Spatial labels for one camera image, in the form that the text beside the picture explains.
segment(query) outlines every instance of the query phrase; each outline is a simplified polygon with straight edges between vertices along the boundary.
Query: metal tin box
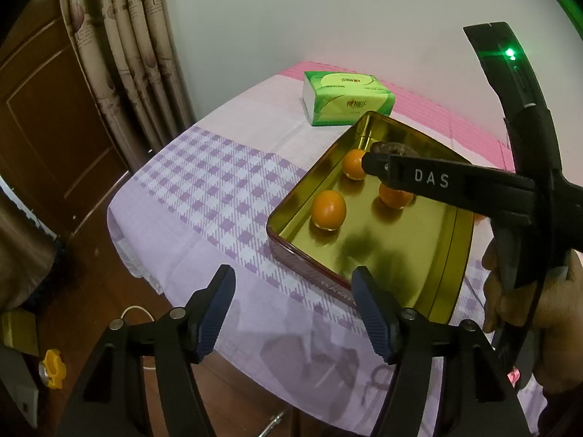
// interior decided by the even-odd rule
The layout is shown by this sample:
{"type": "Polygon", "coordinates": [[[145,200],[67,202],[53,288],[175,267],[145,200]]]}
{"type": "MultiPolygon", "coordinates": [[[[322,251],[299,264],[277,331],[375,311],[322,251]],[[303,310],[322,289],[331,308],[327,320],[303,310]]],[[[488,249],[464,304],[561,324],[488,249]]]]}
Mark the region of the metal tin box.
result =
{"type": "Polygon", "coordinates": [[[435,139],[388,116],[365,113],[330,146],[267,220],[273,255],[323,290],[354,305],[352,271],[365,265],[400,305],[413,307],[434,322],[447,323],[467,264],[473,231],[471,212],[416,197],[403,210],[378,197],[380,181],[351,181],[342,158],[351,149],[368,151],[375,141],[400,142],[419,156],[467,162],[435,139]],[[310,221],[313,198],[336,190],[347,214],[336,232],[310,221]]]}

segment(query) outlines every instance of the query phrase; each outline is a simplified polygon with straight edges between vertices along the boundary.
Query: white cable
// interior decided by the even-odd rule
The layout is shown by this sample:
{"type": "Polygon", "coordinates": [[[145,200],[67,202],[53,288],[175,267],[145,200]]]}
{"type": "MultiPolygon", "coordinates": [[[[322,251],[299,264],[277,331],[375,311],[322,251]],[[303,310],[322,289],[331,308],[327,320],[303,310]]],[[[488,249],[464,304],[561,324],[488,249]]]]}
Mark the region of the white cable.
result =
{"type": "MultiPolygon", "coordinates": [[[[151,320],[152,322],[155,322],[155,320],[154,320],[154,316],[153,316],[152,314],[150,314],[150,312],[149,312],[147,309],[143,308],[141,305],[130,305],[128,308],[126,308],[126,309],[125,309],[125,310],[124,310],[124,311],[121,313],[121,318],[123,319],[123,318],[125,317],[125,315],[126,315],[126,314],[127,314],[129,311],[131,311],[132,309],[139,309],[140,311],[142,311],[142,312],[145,312],[146,314],[148,314],[148,317],[150,317],[150,320],[151,320]]],[[[154,370],[156,370],[156,367],[155,367],[155,366],[144,366],[144,369],[145,369],[145,370],[148,370],[148,371],[154,371],[154,370]]]]}
{"type": "Polygon", "coordinates": [[[148,312],[148,310],[146,310],[145,308],[143,308],[141,305],[130,305],[127,309],[125,309],[122,313],[121,313],[121,318],[123,319],[125,317],[125,315],[131,311],[132,309],[139,309],[142,312],[145,312],[146,314],[148,314],[148,317],[150,317],[150,320],[152,322],[155,322],[154,317],[152,316],[152,314],[150,314],[150,312],[148,312]]]}

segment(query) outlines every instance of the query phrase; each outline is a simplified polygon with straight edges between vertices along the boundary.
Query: finger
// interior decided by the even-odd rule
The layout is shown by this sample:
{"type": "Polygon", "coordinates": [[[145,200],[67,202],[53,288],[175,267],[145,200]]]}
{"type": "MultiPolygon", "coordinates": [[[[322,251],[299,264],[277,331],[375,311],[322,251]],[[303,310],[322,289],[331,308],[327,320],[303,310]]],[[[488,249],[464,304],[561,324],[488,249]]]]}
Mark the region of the finger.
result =
{"type": "Polygon", "coordinates": [[[482,256],[482,267],[493,271],[498,267],[498,255],[496,254],[496,242],[492,240],[482,256]]]}
{"type": "Polygon", "coordinates": [[[568,265],[569,272],[567,273],[567,280],[579,283],[583,288],[583,266],[581,265],[581,259],[579,259],[579,255],[575,250],[571,250],[568,265]]]}
{"type": "MultiPolygon", "coordinates": [[[[579,292],[578,284],[548,278],[544,282],[543,291],[532,319],[533,328],[551,328],[568,320],[573,304],[576,304],[579,292]]],[[[505,322],[523,326],[527,320],[536,283],[529,284],[502,295],[496,307],[496,312],[505,322]]]]}
{"type": "Polygon", "coordinates": [[[553,376],[552,372],[549,373],[542,360],[538,360],[535,363],[532,374],[535,376],[536,382],[540,384],[547,393],[556,394],[564,391],[561,383],[559,383],[555,376],[553,376]]]}
{"type": "Polygon", "coordinates": [[[498,326],[498,313],[496,305],[502,296],[502,284],[498,274],[492,271],[484,283],[484,296],[486,296],[486,305],[484,306],[484,325],[482,330],[485,333],[494,332],[498,326]]]}

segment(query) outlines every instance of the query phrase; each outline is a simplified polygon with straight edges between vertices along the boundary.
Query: orange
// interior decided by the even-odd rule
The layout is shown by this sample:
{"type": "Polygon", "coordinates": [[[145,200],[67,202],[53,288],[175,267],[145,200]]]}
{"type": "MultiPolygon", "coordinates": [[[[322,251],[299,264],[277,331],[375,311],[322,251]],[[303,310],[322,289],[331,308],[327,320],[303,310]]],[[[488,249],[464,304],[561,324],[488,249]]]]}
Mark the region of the orange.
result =
{"type": "Polygon", "coordinates": [[[378,196],[391,208],[405,208],[413,200],[413,194],[404,190],[395,190],[381,184],[378,187],[378,196]]]}
{"type": "Polygon", "coordinates": [[[324,190],[312,203],[312,222],[322,230],[337,230],[346,218],[344,197],[334,190],[324,190]]]}
{"type": "Polygon", "coordinates": [[[364,153],[363,150],[350,150],[345,154],[342,160],[342,172],[347,178],[362,181],[366,177],[361,164],[364,153]]]}

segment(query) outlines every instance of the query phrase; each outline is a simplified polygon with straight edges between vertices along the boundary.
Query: wooden floor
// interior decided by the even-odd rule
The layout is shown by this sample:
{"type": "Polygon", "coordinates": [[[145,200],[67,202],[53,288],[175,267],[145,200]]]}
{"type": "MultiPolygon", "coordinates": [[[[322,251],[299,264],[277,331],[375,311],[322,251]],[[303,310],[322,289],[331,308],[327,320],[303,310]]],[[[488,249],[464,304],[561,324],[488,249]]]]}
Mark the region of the wooden floor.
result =
{"type": "MultiPolygon", "coordinates": [[[[147,308],[155,318],[170,309],[170,303],[132,277],[113,247],[106,226],[105,201],[69,242],[62,284],[50,288],[37,315],[41,353],[59,349],[67,366],[62,390],[43,389],[39,398],[39,434],[56,433],[66,400],[94,344],[109,322],[129,305],[147,308]]],[[[141,311],[126,315],[129,323],[148,320],[141,311]]],[[[259,435],[270,417],[287,404],[243,375],[228,361],[212,353],[194,367],[206,410],[218,437],[259,435]]],[[[145,371],[148,409],[154,436],[168,435],[157,393],[156,372],[145,371]]],[[[290,412],[270,434],[290,435],[290,412]]],[[[322,424],[300,415],[301,436],[320,435],[322,424]]]]}

